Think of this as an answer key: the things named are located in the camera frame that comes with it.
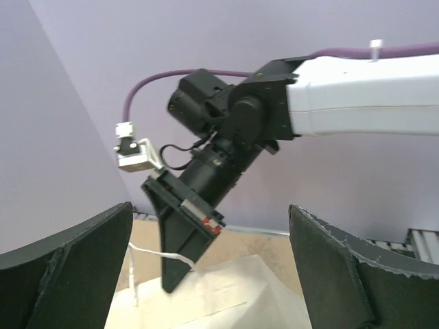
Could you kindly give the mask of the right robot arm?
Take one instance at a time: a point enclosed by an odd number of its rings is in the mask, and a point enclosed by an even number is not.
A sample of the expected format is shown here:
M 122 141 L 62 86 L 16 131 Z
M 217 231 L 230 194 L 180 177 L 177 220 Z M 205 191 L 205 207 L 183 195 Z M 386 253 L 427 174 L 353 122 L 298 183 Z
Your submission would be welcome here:
M 438 134 L 438 56 L 267 63 L 238 85 L 198 69 L 185 74 L 168 112 L 195 134 L 191 160 L 143 183 L 158 217 L 163 289 L 171 293 L 224 227 L 217 206 L 262 151 L 327 134 Z

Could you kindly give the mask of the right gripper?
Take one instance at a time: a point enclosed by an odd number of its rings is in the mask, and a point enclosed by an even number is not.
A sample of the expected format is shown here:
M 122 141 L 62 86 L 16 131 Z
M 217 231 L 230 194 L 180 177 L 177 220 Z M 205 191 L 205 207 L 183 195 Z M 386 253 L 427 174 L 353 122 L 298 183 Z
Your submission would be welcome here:
M 261 146 L 209 143 L 191 153 L 193 158 L 180 176 L 155 169 L 142 189 L 158 217 L 161 251 L 196 263 L 225 226 L 216 207 L 256 160 Z M 190 269 L 180 260 L 163 258 L 163 290 L 172 293 Z

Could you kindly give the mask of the brown paper bag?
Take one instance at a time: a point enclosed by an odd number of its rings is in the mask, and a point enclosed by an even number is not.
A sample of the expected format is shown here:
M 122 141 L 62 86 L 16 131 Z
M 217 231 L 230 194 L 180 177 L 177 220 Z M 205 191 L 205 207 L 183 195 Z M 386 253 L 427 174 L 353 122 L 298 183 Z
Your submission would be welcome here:
M 172 293 L 159 278 L 112 300 L 106 328 L 310 328 L 285 239 L 256 238 L 237 254 L 207 257 Z

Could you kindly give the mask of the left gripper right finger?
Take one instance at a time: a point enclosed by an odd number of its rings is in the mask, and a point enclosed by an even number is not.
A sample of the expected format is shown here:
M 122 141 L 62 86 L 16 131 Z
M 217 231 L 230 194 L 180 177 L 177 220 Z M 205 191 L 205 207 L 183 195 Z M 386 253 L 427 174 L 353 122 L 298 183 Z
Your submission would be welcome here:
M 437 328 L 438 266 L 289 207 L 289 240 L 312 328 Z

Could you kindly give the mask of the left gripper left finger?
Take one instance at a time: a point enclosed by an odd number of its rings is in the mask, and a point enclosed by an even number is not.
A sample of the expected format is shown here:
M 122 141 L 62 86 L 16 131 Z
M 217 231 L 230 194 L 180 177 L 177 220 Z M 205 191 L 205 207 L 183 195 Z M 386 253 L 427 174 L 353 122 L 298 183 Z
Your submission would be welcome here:
M 132 231 L 132 204 L 1 255 L 2 328 L 104 328 Z

